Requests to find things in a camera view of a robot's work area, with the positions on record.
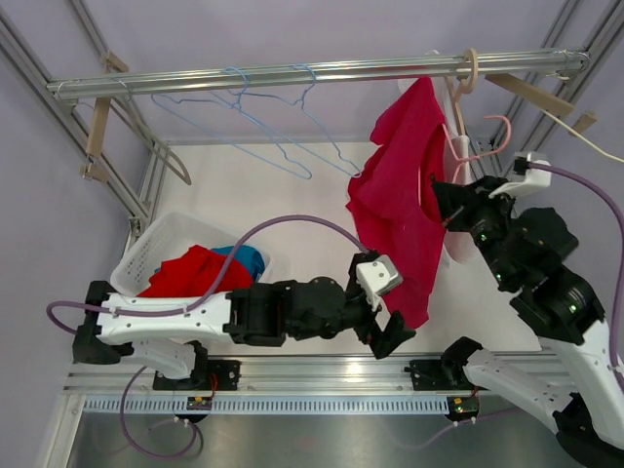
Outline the pink wire hanger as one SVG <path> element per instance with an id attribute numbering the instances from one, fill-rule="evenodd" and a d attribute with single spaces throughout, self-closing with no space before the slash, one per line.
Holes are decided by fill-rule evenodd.
<path id="1" fill-rule="evenodd" d="M 468 136 L 456 135 L 449 130 L 447 124 L 442 125 L 444 132 L 442 182 L 459 183 L 460 185 L 469 183 L 470 164 L 472 162 L 498 155 L 508 146 L 512 134 L 510 119 L 504 115 L 488 115 L 485 116 L 485 119 L 499 120 L 503 124 L 504 137 L 494 149 L 476 154 L 471 153 L 471 140 Z"/>

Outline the magenta t shirt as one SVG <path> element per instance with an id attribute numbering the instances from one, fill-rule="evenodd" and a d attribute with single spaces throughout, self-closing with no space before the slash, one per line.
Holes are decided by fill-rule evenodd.
<path id="1" fill-rule="evenodd" d="M 385 297 L 407 325 L 429 318 L 446 230 L 432 189 L 445 176 L 445 116 L 430 78 L 416 80 L 376 120 L 376 150 L 348 184 L 347 210 L 360 240 L 390 257 L 403 277 Z"/>

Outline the light blue hanger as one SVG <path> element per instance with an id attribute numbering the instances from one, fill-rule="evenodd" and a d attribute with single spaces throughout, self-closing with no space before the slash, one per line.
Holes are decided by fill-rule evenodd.
<path id="1" fill-rule="evenodd" d="M 352 160 L 342 155 L 340 147 L 338 146 L 337 142 L 334 140 L 334 138 L 332 137 L 328 129 L 324 126 L 323 122 L 319 118 L 317 118 L 307 108 L 307 102 L 306 102 L 307 95 L 309 94 L 310 91 L 312 91 L 315 88 L 317 84 L 316 72 L 312 69 L 310 65 L 305 64 L 305 63 L 296 63 L 293 65 L 290 65 L 290 69 L 292 71 L 306 72 L 311 78 L 311 83 L 308 84 L 301 91 L 300 95 L 296 99 L 288 100 L 285 97 L 275 95 L 275 94 L 250 92 L 249 91 L 250 80 L 249 80 L 248 75 L 245 72 L 243 72 L 240 68 L 233 67 L 233 66 L 225 68 L 224 72 L 226 74 L 231 74 L 231 73 L 238 74 L 243 79 L 242 88 L 239 91 L 227 90 L 226 93 L 232 96 L 232 98 L 226 98 L 222 94 L 219 94 L 218 92 L 211 92 L 211 95 L 214 98 L 216 98 L 219 105 L 235 110 L 240 116 L 242 116 L 243 118 L 245 118 L 246 120 L 254 124 L 257 128 L 262 130 L 262 132 L 269 138 L 269 140 L 273 144 L 275 144 L 278 147 L 278 149 L 282 152 L 284 159 L 288 163 L 293 163 L 296 166 L 298 166 L 300 169 L 304 170 L 305 172 L 305 175 L 303 176 L 304 179 L 309 180 L 312 178 L 311 171 L 302 163 L 292 160 L 288 152 L 284 149 L 282 144 L 275 137 L 279 137 L 281 140 L 284 140 L 286 143 L 293 144 L 294 146 L 298 147 L 299 149 L 302 149 L 304 152 L 308 153 L 309 155 L 312 155 L 313 157 L 317 158 L 321 162 L 329 165 L 333 169 L 338 170 L 340 173 L 343 173 L 349 177 L 359 177 L 362 172 L 361 168 Z M 277 128 L 271 127 L 270 125 L 267 125 L 266 123 L 252 116 L 252 114 L 247 112 L 244 108 L 243 98 L 245 97 L 273 99 L 273 100 L 281 102 L 285 106 L 297 108 L 310 122 L 312 122 L 317 127 L 317 129 L 321 132 L 321 134 L 331 144 L 331 147 L 335 151 L 335 156 L 337 160 L 339 161 L 339 163 L 336 163 L 334 160 L 331 160 L 325 156 L 322 156 L 320 153 L 314 150 L 311 150 L 304 143 L 298 142 L 297 140 L 291 138 L 290 136 L 287 136 L 286 134 L 282 133 Z"/>
<path id="2" fill-rule="evenodd" d="M 152 94 L 150 99 L 152 103 L 161 110 L 176 118 L 181 123 L 204 134 L 211 140 L 231 146 L 257 161 L 266 163 L 270 167 L 289 176 L 306 180 L 303 178 L 305 175 L 304 170 L 293 163 L 288 163 L 284 159 L 282 152 L 269 140 L 262 130 L 240 116 L 235 110 L 219 105 L 216 98 L 211 95 L 211 92 L 218 92 L 225 98 L 232 98 L 226 91 L 239 91 L 242 88 L 243 79 L 238 74 L 226 74 L 224 69 L 225 68 L 221 71 L 226 77 L 234 77 L 238 80 L 238 84 L 235 88 L 226 89 L 224 91 L 208 91 L 205 94 L 197 92 L 189 96 L 173 92 L 158 93 Z M 244 97 L 243 104 L 245 110 L 252 114 L 252 116 L 276 128 L 270 122 L 262 119 L 259 115 L 251 112 L 246 107 L 247 100 L 250 98 L 273 99 Z M 292 160 L 306 166 L 305 163 L 291 155 L 287 148 L 289 143 L 281 140 L 278 136 L 275 136 L 275 138 L 282 144 Z"/>

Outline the blue t shirt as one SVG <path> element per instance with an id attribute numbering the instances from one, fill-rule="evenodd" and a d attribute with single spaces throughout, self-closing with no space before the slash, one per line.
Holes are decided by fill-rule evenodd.
<path id="1" fill-rule="evenodd" d="M 224 274 L 221 287 L 231 284 L 232 288 L 242 288 L 256 282 L 265 271 L 261 253 L 248 245 L 243 245 L 235 253 L 234 259 Z"/>

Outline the red t shirt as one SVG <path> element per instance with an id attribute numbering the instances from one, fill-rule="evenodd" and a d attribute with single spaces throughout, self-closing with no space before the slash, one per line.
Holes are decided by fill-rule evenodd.
<path id="1" fill-rule="evenodd" d="M 199 245 L 192 246 L 181 257 L 162 262 L 150 277 L 148 287 L 137 296 L 145 298 L 202 296 L 209 290 L 232 249 L 232 246 L 211 250 Z M 251 285 L 241 288 L 232 288 L 231 284 L 226 284 L 225 288 L 218 285 L 215 291 L 230 292 Z"/>

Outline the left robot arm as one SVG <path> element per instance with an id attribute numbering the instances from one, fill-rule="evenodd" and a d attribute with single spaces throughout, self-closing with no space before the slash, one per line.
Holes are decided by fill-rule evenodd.
<path id="1" fill-rule="evenodd" d="M 83 307 L 72 357 L 97 366 L 133 362 L 189 389 L 208 380 L 208 341 L 281 347 L 288 339 L 333 339 L 353 330 L 375 359 L 383 359 L 415 335 L 398 311 L 386 326 L 377 322 L 383 297 L 402 281 L 388 255 L 371 251 L 354 255 L 346 287 L 316 277 L 254 283 L 206 298 L 141 298 L 103 284 L 103 298 Z"/>

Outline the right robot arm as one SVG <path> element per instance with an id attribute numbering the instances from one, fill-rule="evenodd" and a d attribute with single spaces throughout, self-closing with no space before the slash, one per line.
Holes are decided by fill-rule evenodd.
<path id="1" fill-rule="evenodd" d="M 505 179 L 469 185 L 432 184 L 444 226 L 469 234 L 511 307 L 564 365 L 573 390 L 552 385 L 496 358 L 462 336 L 441 356 L 452 387 L 470 382 L 508 400 L 546 426 L 584 467 L 623 464 L 623 392 L 606 350 L 605 310 L 591 285 L 565 259 L 577 238 L 552 208 L 512 215 L 514 198 L 497 190 Z"/>

